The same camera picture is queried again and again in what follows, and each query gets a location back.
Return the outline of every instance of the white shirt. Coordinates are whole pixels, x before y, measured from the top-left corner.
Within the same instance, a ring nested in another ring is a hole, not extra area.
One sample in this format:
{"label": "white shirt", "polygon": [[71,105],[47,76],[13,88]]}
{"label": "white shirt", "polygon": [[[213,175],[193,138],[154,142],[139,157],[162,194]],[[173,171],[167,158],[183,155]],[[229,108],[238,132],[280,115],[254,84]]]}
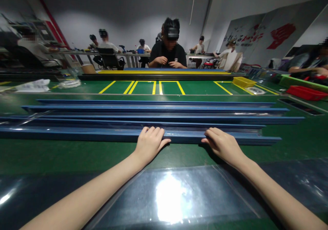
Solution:
{"label": "white shirt", "polygon": [[148,45],[144,45],[144,46],[141,46],[141,45],[139,45],[139,46],[137,46],[137,50],[138,49],[143,49],[143,50],[148,50],[148,51],[150,51],[150,47],[148,46]]}
{"label": "white shirt", "polygon": [[223,56],[225,54],[231,53],[231,52],[232,52],[232,48],[228,48],[228,49],[224,50],[223,52],[221,52],[218,56],[219,56],[219,58],[223,58]]}
{"label": "white shirt", "polygon": [[202,53],[204,51],[204,44],[200,45],[199,43],[197,44],[197,48],[196,48],[196,51],[195,51],[195,54],[199,54],[199,53]]}
{"label": "white shirt", "polygon": [[119,49],[111,42],[98,43],[99,48],[112,48],[115,53],[119,52]]}
{"label": "white shirt", "polygon": [[17,45],[27,48],[39,60],[47,60],[48,59],[48,56],[45,53],[49,52],[49,48],[42,45],[38,41],[30,41],[27,38],[22,38],[17,41]]}

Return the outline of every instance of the office chair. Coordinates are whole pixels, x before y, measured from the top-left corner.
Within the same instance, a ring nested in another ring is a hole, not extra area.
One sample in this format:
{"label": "office chair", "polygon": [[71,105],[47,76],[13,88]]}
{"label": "office chair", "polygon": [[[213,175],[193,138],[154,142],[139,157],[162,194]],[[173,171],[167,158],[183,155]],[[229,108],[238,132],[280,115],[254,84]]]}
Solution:
{"label": "office chair", "polygon": [[102,61],[103,67],[107,69],[107,67],[113,70],[113,67],[116,67],[118,70],[123,70],[125,65],[125,60],[123,57],[117,58],[114,50],[112,48],[97,48]]}
{"label": "office chair", "polygon": [[[33,53],[27,48],[22,46],[6,47],[6,49],[27,69],[57,69],[61,65],[57,61],[49,59],[40,61]],[[42,62],[55,61],[58,66],[45,67]]]}

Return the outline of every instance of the worker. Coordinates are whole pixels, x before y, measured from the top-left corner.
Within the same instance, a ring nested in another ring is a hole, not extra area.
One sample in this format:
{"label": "worker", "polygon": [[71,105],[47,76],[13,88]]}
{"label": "worker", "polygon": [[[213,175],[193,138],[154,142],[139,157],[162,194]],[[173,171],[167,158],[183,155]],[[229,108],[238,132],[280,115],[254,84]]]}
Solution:
{"label": "worker", "polygon": [[[196,46],[194,46],[193,48],[191,48],[190,50],[195,50],[195,54],[197,55],[197,54],[203,54],[203,53],[205,53],[205,51],[204,51],[204,36],[201,36],[200,38],[199,38],[199,43],[196,45]],[[199,66],[202,64],[202,59],[192,59],[192,61],[193,62],[196,62],[196,69],[198,69],[199,68]]]}
{"label": "worker", "polygon": [[235,47],[236,47],[236,41],[235,40],[231,40],[226,44],[227,49],[224,50],[222,53],[220,53],[219,55],[216,54],[216,52],[214,51],[214,57],[216,58],[223,58],[223,56],[227,53],[237,53]]}
{"label": "worker", "polygon": [[99,48],[112,48],[115,53],[121,53],[121,51],[111,42],[108,41],[108,33],[104,29],[99,29],[100,37],[102,38],[102,43],[98,45]]}
{"label": "worker", "polygon": [[162,30],[157,34],[156,42],[159,42],[162,40],[163,34],[164,34],[164,24],[162,24]]}
{"label": "worker", "polygon": [[59,59],[49,58],[46,53],[56,53],[58,48],[46,47],[41,44],[41,41],[37,40],[35,32],[28,28],[21,28],[18,32],[22,35],[22,39],[17,41],[18,46],[27,48],[33,53],[45,67],[63,66],[63,63]]}
{"label": "worker", "polygon": [[[215,155],[239,171],[268,203],[286,229],[327,230],[328,226],[258,164],[246,157],[235,138],[217,128],[209,128],[201,142],[209,144]],[[36,216],[21,230],[81,229],[128,180],[149,164],[170,139],[164,129],[144,127],[135,151],[122,162],[76,189]]]}
{"label": "worker", "polygon": [[97,48],[99,43],[97,42],[97,38],[95,35],[90,35],[90,40],[92,41],[92,43],[90,44],[90,46],[88,47],[88,49],[94,49]]}
{"label": "worker", "polygon": [[150,54],[149,68],[187,68],[186,53],[178,44],[180,23],[167,18],[163,27],[162,41],[157,42]]}
{"label": "worker", "polygon": [[[143,49],[145,52],[150,53],[151,49],[148,45],[145,44],[145,40],[144,39],[140,39],[139,40],[139,46],[137,46],[137,50],[138,49]],[[146,64],[149,63],[149,58],[148,57],[140,57],[139,62],[141,63],[141,68],[145,68]]]}
{"label": "worker", "polygon": [[297,55],[279,70],[289,73],[302,73],[307,71],[315,72],[328,77],[328,44],[327,42],[318,45],[308,53]]}

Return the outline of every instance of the green workbench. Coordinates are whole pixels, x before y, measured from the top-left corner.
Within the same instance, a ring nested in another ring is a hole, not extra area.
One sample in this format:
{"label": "green workbench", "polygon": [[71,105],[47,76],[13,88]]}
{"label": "green workbench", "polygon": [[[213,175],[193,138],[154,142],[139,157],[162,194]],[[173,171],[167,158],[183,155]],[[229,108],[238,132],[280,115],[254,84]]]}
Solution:
{"label": "green workbench", "polygon": [[[293,107],[277,102],[279,95],[274,90],[279,86],[264,86],[272,92],[254,96],[231,83],[220,83],[228,92],[210,81],[180,81],[183,95],[177,82],[163,82],[162,95],[159,83],[153,94],[153,82],[139,82],[132,94],[134,83],[128,82],[83,82],[72,89],[59,89],[51,83],[51,92],[41,94],[7,94],[0,96],[1,115],[26,114],[21,105],[37,105],[36,99],[80,99],[80,100],[152,100],[152,101],[236,101],[236,102],[276,102],[274,107],[289,108],[286,116],[304,116],[298,125],[268,125],[263,129],[264,136],[278,136],[282,140],[273,146],[242,146],[243,152],[252,160],[272,162],[328,157],[326,126],[327,112],[323,116],[311,116]],[[311,105],[328,110],[326,102],[311,102]],[[135,143],[51,141],[0,139],[1,174],[49,174],[85,173],[104,171],[126,158],[135,149]],[[203,166],[223,163],[203,145],[171,144],[164,148],[148,168],[176,168]],[[275,229],[270,219],[247,220],[223,224],[226,229],[251,228]]]}

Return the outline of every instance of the yellow line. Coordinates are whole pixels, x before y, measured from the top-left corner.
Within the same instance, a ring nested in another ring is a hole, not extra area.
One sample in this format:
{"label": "yellow line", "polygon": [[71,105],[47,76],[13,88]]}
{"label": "yellow line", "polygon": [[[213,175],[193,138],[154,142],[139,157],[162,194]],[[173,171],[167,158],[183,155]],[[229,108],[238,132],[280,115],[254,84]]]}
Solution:
{"label": "yellow line", "polygon": [[268,91],[268,92],[270,92],[270,93],[273,93],[273,94],[275,94],[275,95],[279,95],[279,94],[277,94],[277,93],[275,93],[275,92],[272,92],[272,91],[270,91],[270,90],[268,90],[268,89],[266,89],[266,88],[264,88],[264,87],[261,87],[261,86],[259,86],[259,85],[257,85],[257,84],[255,84],[255,86],[260,87],[260,88],[262,88],[262,89],[264,89],[264,90],[266,90],[266,91]]}
{"label": "yellow line", "polygon": [[232,93],[230,93],[228,90],[226,90],[224,87],[222,87],[220,84],[218,84],[218,82],[214,82],[216,85],[218,85],[220,88],[222,88],[224,91],[226,91],[228,94],[233,95]]}
{"label": "yellow line", "polygon": [[162,81],[159,81],[159,84],[160,84],[160,95],[163,95]]}
{"label": "yellow line", "polygon": [[105,92],[111,85],[113,85],[116,81],[113,81],[111,84],[109,84],[107,87],[105,87],[103,90],[101,90],[99,92],[99,94],[102,94],[103,92]]}
{"label": "yellow line", "polygon": [[132,94],[133,90],[135,89],[135,87],[137,86],[139,81],[136,81],[136,83],[133,85],[133,87],[131,88],[129,94]]}
{"label": "yellow line", "polygon": [[121,81],[121,82],[131,82],[130,85],[127,87],[127,89],[123,93],[123,94],[127,94],[127,92],[129,91],[130,87],[133,85],[134,81]]}
{"label": "yellow line", "polygon": [[245,92],[247,92],[247,93],[249,93],[249,94],[251,94],[251,95],[254,95],[253,93],[248,92],[246,89],[244,89],[244,88],[242,88],[242,87],[240,87],[240,86],[238,86],[238,85],[236,85],[236,84],[234,84],[234,83],[232,83],[232,84],[235,85],[235,86],[237,86],[237,87],[239,87],[239,88],[241,88],[241,89],[244,90]]}
{"label": "yellow line", "polygon": [[1,82],[0,85],[5,85],[7,83],[11,83],[11,82]]}
{"label": "yellow line", "polygon": [[153,86],[153,95],[156,94],[156,81],[154,81],[154,86]]}
{"label": "yellow line", "polygon": [[180,88],[180,91],[181,91],[182,95],[186,95],[185,92],[183,91],[179,81],[177,81],[177,84],[178,84],[178,87]]}

